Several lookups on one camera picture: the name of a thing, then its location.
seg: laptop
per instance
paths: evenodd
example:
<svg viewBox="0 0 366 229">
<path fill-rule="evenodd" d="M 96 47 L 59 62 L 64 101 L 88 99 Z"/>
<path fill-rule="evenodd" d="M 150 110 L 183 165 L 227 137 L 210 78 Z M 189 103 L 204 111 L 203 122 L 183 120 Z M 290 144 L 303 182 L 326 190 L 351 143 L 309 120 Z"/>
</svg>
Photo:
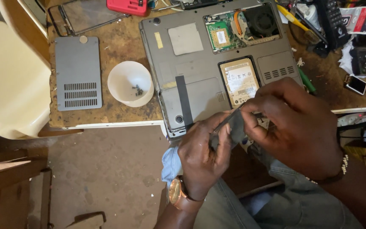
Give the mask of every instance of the laptop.
<svg viewBox="0 0 366 229">
<path fill-rule="evenodd" d="M 274 0 L 235 0 L 139 23 L 168 138 L 283 77 L 302 85 Z"/>
</svg>

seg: man's left hand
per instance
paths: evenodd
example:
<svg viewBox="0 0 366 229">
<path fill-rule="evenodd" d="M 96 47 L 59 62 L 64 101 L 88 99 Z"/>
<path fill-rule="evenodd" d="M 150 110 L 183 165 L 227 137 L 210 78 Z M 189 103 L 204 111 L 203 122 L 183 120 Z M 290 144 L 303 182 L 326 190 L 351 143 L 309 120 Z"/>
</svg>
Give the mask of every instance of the man's left hand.
<svg viewBox="0 0 366 229">
<path fill-rule="evenodd" d="M 177 153 L 182 163 L 183 181 L 187 195 L 193 200 L 204 200 L 228 168 L 231 155 L 229 124 L 220 129 L 217 152 L 209 148 L 209 139 L 210 134 L 229 114 L 219 112 L 195 123 L 179 144 Z"/>
</svg>

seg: phone screen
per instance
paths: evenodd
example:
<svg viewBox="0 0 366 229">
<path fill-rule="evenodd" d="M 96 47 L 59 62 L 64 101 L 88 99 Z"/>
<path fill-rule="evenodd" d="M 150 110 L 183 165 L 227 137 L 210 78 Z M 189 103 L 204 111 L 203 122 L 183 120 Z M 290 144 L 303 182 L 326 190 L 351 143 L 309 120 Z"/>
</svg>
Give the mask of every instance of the phone screen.
<svg viewBox="0 0 366 229">
<path fill-rule="evenodd" d="M 365 92 L 366 82 L 356 77 L 351 77 L 351 81 L 348 83 L 348 86 L 363 94 Z"/>
</svg>

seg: watch face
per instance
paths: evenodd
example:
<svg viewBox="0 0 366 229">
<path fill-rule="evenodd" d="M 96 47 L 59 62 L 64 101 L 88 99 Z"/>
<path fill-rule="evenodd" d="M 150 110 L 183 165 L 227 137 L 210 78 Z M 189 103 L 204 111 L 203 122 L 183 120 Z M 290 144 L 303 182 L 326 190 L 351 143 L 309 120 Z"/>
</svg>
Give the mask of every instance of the watch face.
<svg viewBox="0 0 366 229">
<path fill-rule="evenodd" d="M 180 198 L 180 181 L 174 179 L 170 184 L 169 200 L 172 204 L 176 204 Z"/>
</svg>

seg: hand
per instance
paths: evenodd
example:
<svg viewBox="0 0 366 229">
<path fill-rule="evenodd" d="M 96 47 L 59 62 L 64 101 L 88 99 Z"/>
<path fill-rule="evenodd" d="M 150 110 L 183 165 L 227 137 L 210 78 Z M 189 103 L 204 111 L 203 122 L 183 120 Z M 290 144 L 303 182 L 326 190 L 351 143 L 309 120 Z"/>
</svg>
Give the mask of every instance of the hand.
<svg viewBox="0 0 366 229">
<path fill-rule="evenodd" d="M 204 200 L 210 188 L 228 168 L 231 155 L 229 124 L 224 125 L 218 134 L 217 152 L 209 148 L 209 138 L 229 114 L 220 112 L 196 122 L 179 144 L 177 153 L 182 163 L 186 194 L 193 200 Z"/>
<path fill-rule="evenodd" d="M 276 127 L 258 125 L 250 112 L 259 111 Z M 244 131 L 269 154 L 314 180 L 335 176 L 341 170 L 337 118 L 321 99 L 309 95 L 291 78 L 261 87 L 241 109 Z"/>
</svg>

